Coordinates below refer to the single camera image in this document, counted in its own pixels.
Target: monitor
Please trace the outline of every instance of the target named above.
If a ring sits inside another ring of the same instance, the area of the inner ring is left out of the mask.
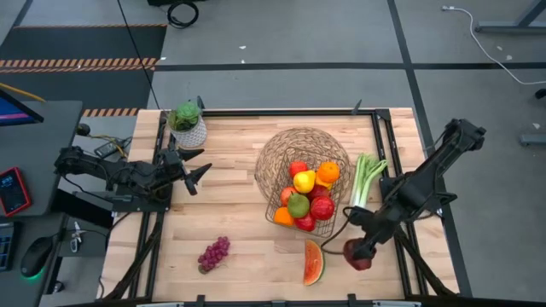
[[[44,118],[0,90],[0,126],[41,123]]]

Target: grapes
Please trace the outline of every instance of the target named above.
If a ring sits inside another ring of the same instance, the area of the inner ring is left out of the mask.
[[[217,241],[207,246],[205,252],[199,256],[198,269],[202,274],[208,273],[217,267],[217,264],[228,256],[229,239],[227,236],[219,236]]]

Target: wooden tabletop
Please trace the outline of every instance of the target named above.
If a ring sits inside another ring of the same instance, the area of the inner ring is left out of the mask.
[[[391,115],[402,166],[404,171],[412,171],[424,160],[412,109],[392,108]],[[130,160],[151,161],[159,116],[160,111],[151,110],[138,114]],[[175,183],[161,238],[154,301],[195,301],[198,294],[206,295],[208,301],[344,300],[347,293],[355,293],[358,299],[403,297],[392,240],[378,246],[372,268],[362,272],[354,270],[341,256],[325,255],[322,279],[304,287],[304,239],[322,240],[267,222],[264,213],[268,200],[253,178],[265,143],[277,132],[303,125],[335,137],[353,164],[362,152],[376,154],[370,117],[219,117],[205,121],[206,151],[186,166],[192,169],[212,163],[213,167],[201,179],[196,196],[188,194],[183,182]],[[383,124],[381,129],[388,146]],[[394,174],[392,163],[390,174]],[[375,182],[368,208],[376,210],[379,206],[379,186]],[[141,217],[140,213],[131,214],[112,232],[102,271],[106,293],[134,259]],[[340,212],[337,217],[334,231],[343,223]],[[445,285],[457,291],[441,221],[431,217],[415,223],[415,228],[422,256]],[[229,256],[223,260],[224,265],[202,275],[197,270],[197,258],[220,235],[231,240]],[[348,226],[330,248],[341,249],[347,239],[362,236],[360,228]],[[416,290],[413,264],[406,258],[412,288]],[[140,294],[148,273],[146,264],[143,268]]]

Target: gray floor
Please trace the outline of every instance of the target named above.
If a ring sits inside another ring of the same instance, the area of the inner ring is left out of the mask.
[[[8,8],[22,4],[9,2]],[[513,20],[531,2],[396,0],[414,63],[487,62],[469,36],[468,17],[441,12],[442,5],[468,9],[476,20]],[[130,23],[165,20],[144,0],[122,3]],[[6,18],[17,15],[9,9],[5,13],[4,5],[0,35]],[[401,62],[385,1],[208,0],[198,6],[201,17],[195,26],[167,29],[160,64]],[[34,0],[22,24],[122,22],[114,0]],[[546,61],[545,36],[479,34],[479,39],[499,59],[510,55],[511,61]],[[543,70],[514,73],[524,81],[546,79]],[[517,142],[520,133],[546,133],[546,101],[531,99],[540,87],[519,85],[500,70],[417,71],[416,76],[434,136],[457,117],[488,130],[483,149],[465,154],[445,176],[449,191],[459,194],[452,208],[473,295],[546,301],[546,264],[541,261],[546,252],[546,192],[541,189],[546,151],[521,148]],[[207,107],[351,107],[361,98],[363,107],[413,107],[402,70],[156,72],[153,85],[165,108],[197,95]],[[148,105],[155,107],[151,100]],[[91,124],[126,136],[134,118],[126,121],[92,119]],[[96,146],[85,139],[76,143]],[[78,180],[86,188],[102,187],[101,182]],[[87,261],[63,265],[67,291],[46,298],[43,306],[94,298],[102,262]],[[95,273],[84,278],[87,269]]]

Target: keyboard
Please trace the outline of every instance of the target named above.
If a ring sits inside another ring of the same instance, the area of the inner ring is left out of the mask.
[[[0,272],[11,270],[15,252],[15,223],[0,223]]]

